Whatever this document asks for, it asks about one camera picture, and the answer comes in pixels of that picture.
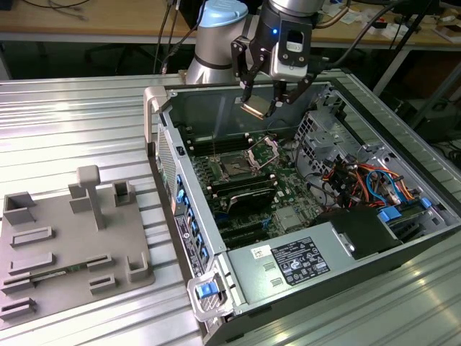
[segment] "white sticker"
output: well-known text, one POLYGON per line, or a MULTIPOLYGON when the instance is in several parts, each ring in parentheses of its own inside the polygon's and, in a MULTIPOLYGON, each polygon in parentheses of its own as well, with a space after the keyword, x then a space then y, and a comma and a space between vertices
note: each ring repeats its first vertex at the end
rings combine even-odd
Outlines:
POLYGON ((269 245, 255 247, 254 249, 251 249, 251 253, 253 254, 254 259, 257 260, 258 258, 269 256, 271 254, 271 247, 269 245))

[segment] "green circuit board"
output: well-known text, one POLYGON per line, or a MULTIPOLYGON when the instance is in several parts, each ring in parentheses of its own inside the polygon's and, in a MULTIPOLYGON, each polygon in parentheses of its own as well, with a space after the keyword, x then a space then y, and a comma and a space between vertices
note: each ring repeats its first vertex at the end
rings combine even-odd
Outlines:
POLYGON ((322 212, 321 206, 307 189, 305 180, 292 166, 292 156, 289 156, 292 152, 277 146, 275 155, 274 149, 264 141, 253 147, 251 152, 254 156, 253 163, 247 150, 191 158, 221 235, 233 245, 232 248, 246 245, 245 237, 256 239, 257 234, 261 234, 258 240, 265 240, 299 231, 309 226, 322 212), (255 165, 264 166, 257 169, 255 165), (255 212, 245 210, 231 215, 229 196, 210 192, 211 186, 216 188, 229 182, 235 185, 242 182, 244 193, 251 190, 250 187, 245 189, 244 184, 248 179, 265 177, 274 177, 268 186, 274 197, 255 212))

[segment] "power supply label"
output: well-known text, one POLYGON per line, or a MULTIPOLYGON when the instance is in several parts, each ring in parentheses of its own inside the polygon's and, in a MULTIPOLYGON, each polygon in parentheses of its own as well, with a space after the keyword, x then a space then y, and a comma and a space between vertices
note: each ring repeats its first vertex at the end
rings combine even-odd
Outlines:
POLYGON ((330 271, 310 237, 275 247, 271 251, 285 281, 291 286, 330 271))

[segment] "motherboard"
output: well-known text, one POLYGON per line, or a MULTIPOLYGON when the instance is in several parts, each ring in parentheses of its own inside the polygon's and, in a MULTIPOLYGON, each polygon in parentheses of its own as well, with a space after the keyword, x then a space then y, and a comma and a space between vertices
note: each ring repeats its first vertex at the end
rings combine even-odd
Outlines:
POLYGON ((322 213, 322 206, 297 173, 292 150, 283 149, 272 137, 263 135, 246 136, 243 142, 247 148, 243 150, 228 151, 236 147, 231 142, 217 145, 211 140, 207 154, 194 155, 195 150, 190 153, 228 248, 299 231, 322 213))

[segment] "wooden table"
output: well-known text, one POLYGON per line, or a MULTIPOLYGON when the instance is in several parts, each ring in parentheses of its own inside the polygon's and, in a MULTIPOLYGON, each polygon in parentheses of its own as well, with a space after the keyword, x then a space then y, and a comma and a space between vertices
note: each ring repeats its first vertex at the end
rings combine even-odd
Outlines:
MULTIPOLYGON (((47 4, 45 0, 30 1, 47 4)), ((363 4, 356 6, 361 9, 373 7, 363 4)), ((91 0, 81 5, 81 8, 83 10, 81 14, 88 17, 88 21, 16 0, 11 11, 0 12, 0 41, 156 43, 166 10, 166 0, 91 0)), ((394 16, 394 14, 386 15, 389 21, 392 21, 394 16)), ((162 42, 166 42, 170 27, 171 15, 166 23, 162 42)), ((422 27, 423 30, 413 34, 407 46, 399 53, 375 88, 375 92, 379 94, 384 89, 411 50, 461 50, 461 45, 453 45, 433 32, 433 25, 422 25, 422 27)), ((338 22, 330 28, 314 30, 312 46, 347 48, 361 29, 361 23, 346 25, 338 22)), ((184 18, 179 15, 173 43, 180 40, 188 30, 184 18)), ((185 43, 195 43, 194 34, 185 43)), ((382 35, 366 34, 358 48, 388 49, 389 45, 390 40, 382 35)), ((2 79, 1 67, 0 54, 0 79, 2 79)), ((4 68, 3 71, 5 79, 6 69, 4 68)))

